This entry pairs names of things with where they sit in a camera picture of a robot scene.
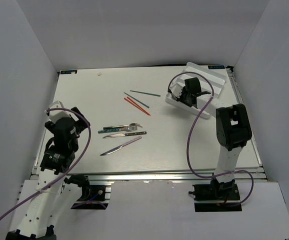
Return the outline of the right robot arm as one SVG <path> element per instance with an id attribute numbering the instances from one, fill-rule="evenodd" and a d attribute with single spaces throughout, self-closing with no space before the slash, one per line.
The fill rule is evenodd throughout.
<path id="1" fill-rule="evenodd" d="M 234 172 L 239 155 L 252 138 L 252 130 L 244 104 L 227 104 L 214 98 L 214 90 L 202 91 L 197 77 L 184 81 L 185 87 L 180 101 L 189 107 L 199 108 L 198 114 L 190 128 L 186 158 L 189 162 L 190 139 L 199 117 L 206 111 L 215 118 L 215 133 L 220 144 L 220 153 L 216 169 L 211 176 L 210 193 L 215 199 L 223 199 L 235 184 Z"/>

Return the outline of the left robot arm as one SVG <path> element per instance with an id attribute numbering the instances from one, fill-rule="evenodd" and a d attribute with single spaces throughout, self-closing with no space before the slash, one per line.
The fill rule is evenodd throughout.
<path id="1" fill-rule="evenodd" d="M 8 240 L 55 240 L 54 226 L 48 223 L 52 205 L 63 179 L 71 169 L 79 149 L 78 138 L 90 123 L 77 107 L 65 109 L 56 104 L 46 111 L 45 127 L 53 134 L 45 147 L 34 197 L 18 228 L 7 233 Z"/>

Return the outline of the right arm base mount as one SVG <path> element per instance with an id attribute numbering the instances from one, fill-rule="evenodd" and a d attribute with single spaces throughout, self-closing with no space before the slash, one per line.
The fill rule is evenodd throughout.
<path id="1" fill-rule="evenodd" d="M 196 213 L 241 212 L 240 193 L 237 184 L 231 189 L 216 191 L 211 184 L 195 184 L 188 194 L 193 197 Z"/>

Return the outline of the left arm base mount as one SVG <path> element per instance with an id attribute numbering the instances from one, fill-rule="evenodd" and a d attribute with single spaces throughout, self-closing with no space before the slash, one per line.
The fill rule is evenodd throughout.
<path id="1" fill-rule="evenodd" d="M 83 174 L 71 175 L 65 178 L 66 185 L 75 185 L 81 190 L 81 196 L 72 205 L 73 210 L 105 210 L 108 203 L 106 200 L 106 186 L 92 185 L 89 178 Z"/>

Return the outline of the knife with pink handle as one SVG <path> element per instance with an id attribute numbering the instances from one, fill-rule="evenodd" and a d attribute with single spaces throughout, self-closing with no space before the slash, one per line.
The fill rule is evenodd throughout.
<path id="1" fill-rule="evenodd" d="M 117 147 L 114 147 L 114 148 L 112 148 L 112 149 L 100 154 L 100 156 L 107 156 L 107 155 L 110 155 L 112 153 L 115 153 L 115 152 L 121 150 L 122 148 L 124 148 L 124 147 L 126 147 L 126 146 L 128 146 L 128 145 L 130 145 L 130 144 L 132 144 L 132 143 L 134 143 L 134 142 L 136 142 L 138 140 L 140 140 L 140 139 L 142 139 L 142 136 L 138 136 L 138 137 L 136 137 L 136 138 L 134 138 L 132 140 L 129 140 L 129 141 L 117 146 Z"/>

